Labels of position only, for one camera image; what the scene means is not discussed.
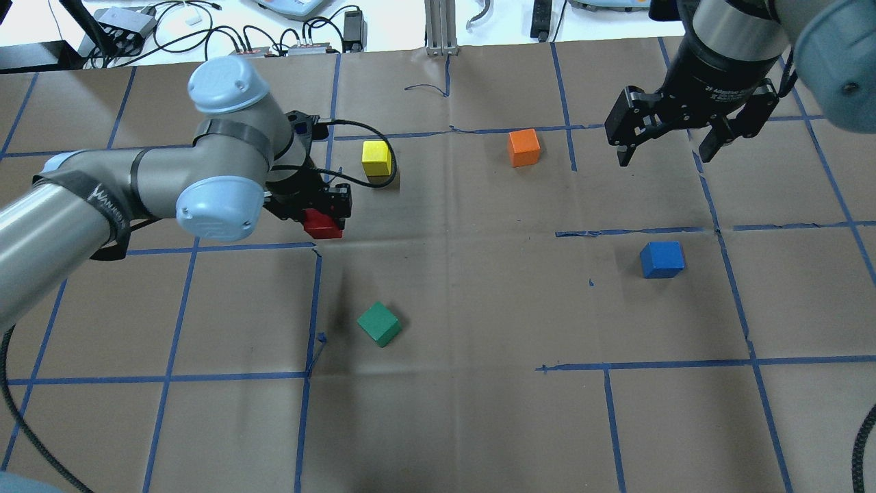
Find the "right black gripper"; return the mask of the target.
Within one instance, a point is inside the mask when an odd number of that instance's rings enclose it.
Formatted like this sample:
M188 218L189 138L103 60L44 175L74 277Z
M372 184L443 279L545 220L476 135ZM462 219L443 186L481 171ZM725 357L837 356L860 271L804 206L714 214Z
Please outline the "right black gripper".
M683 129L710 125L698 148L704 163L736 138L757 136L780 100L767 77L777 60L736 60L698 38L683 38L660 93L626 86L605 119L619 165L629 166L636 149L666 134L669 123ZM738 114L728 118L733 112Z

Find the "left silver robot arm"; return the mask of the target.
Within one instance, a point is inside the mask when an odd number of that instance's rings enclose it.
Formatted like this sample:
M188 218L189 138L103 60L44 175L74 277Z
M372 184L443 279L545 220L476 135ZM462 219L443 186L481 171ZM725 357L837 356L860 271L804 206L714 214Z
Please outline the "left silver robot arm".
M28 193L3 207L3 329L85 261L125 258L132 231L159 220L237 242L268 210L312 238L342 237L350 185L327 184L310 157L328 123L283 112L256 66L238 55L203 62L187 88L203 115L188 146L56 154Z

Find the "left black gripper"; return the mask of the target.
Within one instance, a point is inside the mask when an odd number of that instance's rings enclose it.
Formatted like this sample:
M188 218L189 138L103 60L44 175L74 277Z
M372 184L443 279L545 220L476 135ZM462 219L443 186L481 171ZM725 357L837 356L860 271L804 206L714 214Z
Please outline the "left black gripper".
M281 220L304 221L304 209L313 208L330 216L339 230L352 215L350 184L326 182L310 160L303 165L275 164L266 177L263 208Z

